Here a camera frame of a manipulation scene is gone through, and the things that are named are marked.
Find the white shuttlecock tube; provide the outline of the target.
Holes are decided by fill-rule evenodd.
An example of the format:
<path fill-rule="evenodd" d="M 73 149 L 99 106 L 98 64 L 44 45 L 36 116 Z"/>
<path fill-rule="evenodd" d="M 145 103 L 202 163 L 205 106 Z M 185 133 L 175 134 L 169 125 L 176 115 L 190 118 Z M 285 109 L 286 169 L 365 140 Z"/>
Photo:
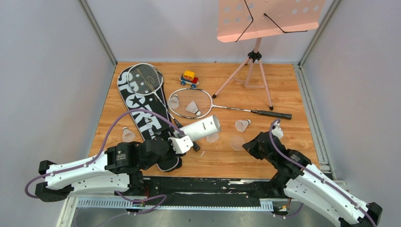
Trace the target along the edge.
<path fill-rule="evenodd" d="M 214 114 L 179 129 L 188 135 L 191 141 L 197 141 L 221 132 L 220 122 Z"/>

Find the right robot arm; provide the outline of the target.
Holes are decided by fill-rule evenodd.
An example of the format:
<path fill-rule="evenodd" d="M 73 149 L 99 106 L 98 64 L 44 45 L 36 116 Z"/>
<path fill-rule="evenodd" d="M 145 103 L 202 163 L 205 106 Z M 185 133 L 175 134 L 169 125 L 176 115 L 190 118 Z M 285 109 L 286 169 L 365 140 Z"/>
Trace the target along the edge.
<path fill-rule="evenodd" d="M 271 132 L 259 133 L 242 147 L 254 158 L 267 160 L 277 170 L 256 195 L 296 199 L 337 227 L 375 227 L 379 224 L 381 206 L 351 195 L 301 152 L 286 148 Z"/>

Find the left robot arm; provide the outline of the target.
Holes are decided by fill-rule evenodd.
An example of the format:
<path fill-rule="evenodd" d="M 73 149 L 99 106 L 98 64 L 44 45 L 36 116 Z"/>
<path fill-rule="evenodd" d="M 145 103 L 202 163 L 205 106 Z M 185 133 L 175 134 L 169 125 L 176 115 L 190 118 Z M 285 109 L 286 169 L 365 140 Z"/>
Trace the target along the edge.
<path fill-rule="evenodd" d="M 145 190 L 142 172 L 173 152 L 170 139 L 155 137 L 144 142 L 120 142 L 98 157 L 68 164 L 45 160 L 40 163 L 39 173 L 46 176 L 36 184 L 35 196 L 43 202 L 56 202 L 88 192 L 140 195 Z"/>

